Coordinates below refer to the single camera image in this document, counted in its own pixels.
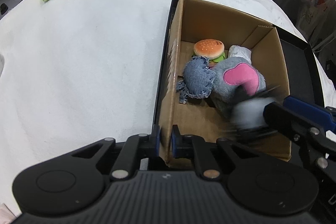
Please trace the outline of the black shallow tray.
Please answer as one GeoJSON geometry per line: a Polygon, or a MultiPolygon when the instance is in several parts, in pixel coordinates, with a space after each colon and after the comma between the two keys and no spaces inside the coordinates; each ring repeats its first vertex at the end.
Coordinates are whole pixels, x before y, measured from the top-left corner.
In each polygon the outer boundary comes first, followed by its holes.
{"type": "Polygon", "coordinates": [[[187,159],[173,157],[171,134],[177,125],[182,134],[215,142],[231,129],[211,100],[190,99],[179,103],[176,86],[193,56],[193,46],[202,39],[217,39],[226,48],[246,47],[252,65],[276,88],[278,100],[294,96],[324,106],[315,56],[310,45],[290,32],[254,15],[204,0],[172,0],[167,21],[154,124],[161,129],[159,156],[175,168],[189,168],[187,159]]]}

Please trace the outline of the white soft pouch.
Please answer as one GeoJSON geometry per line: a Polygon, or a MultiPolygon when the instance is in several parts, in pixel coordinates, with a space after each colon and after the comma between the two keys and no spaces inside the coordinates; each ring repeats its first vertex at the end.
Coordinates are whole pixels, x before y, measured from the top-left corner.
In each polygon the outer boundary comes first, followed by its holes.
{"type": "Polygon", "coordinates": [[[228,57],[241,57],[244,58],[249,64],[252,64],[251,56],[252,51],[246,47],[232,45],[228,50],[228,57]]]}

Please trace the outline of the cream tote bag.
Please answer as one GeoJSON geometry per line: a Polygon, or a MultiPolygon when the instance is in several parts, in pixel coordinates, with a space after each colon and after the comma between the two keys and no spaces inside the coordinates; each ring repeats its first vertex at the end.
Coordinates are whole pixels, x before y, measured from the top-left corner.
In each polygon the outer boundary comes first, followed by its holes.
{"type": "Polygon", "coordinates": [[[295,27],[308,40],[329,12],[332,0],[302,0],[295,27]]]}

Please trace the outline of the blue denim plush toy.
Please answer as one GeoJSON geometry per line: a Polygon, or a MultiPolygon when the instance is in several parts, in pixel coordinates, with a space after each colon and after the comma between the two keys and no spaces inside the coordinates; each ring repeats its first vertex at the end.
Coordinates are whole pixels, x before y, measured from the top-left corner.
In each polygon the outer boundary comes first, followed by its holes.
{"type": "Polygon", "coordinates": [[[184,67],[183,79],[179,80],[176,92],[179,103],[186,104],[188,99],[204,99],[210,96],[214,87],[216,73],[209,67],[209,59],[194,56],[184,67]]]}

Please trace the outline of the plush hamburger toy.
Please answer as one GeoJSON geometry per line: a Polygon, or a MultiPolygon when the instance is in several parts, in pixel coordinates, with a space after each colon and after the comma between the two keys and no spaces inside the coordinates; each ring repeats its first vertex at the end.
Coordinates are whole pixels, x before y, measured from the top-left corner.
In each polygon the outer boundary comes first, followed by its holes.
{"type": "Polygon", "coordinates": [[[208,58],[209,67],[226,59],[224,50],[224,44],[216,39],[203,39],[194,44],[194,55],[208,58]]]}

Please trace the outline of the grey pink plush toy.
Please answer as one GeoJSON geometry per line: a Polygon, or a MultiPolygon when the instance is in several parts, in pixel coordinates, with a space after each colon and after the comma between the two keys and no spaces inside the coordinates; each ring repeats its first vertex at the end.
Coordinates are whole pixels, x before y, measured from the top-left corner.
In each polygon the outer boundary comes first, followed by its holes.
{"type": "Polygon", "coordinates": [[[276,100],[264,76],[244,58],[228,57],[213,67],[211,98],[216,108],[239,131],[266,128],[264,107],[276,100]]]}

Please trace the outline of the brown cardboard box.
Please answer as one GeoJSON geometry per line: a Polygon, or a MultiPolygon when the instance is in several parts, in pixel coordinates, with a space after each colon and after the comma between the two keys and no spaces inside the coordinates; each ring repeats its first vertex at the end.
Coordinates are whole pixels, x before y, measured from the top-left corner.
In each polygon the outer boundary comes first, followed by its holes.
{"type": "Polygon", "coordinates": [[[161,129],[160,157],[172,167],[187,167],[173,157],[173,127],[214,143],[240,138],[253,149],[288,161],[291,142],[268,128],[264,106],[290,94],[278,32],[269,22],[203,0],[172,0],[162,56],[155,122],[161,129]]]}

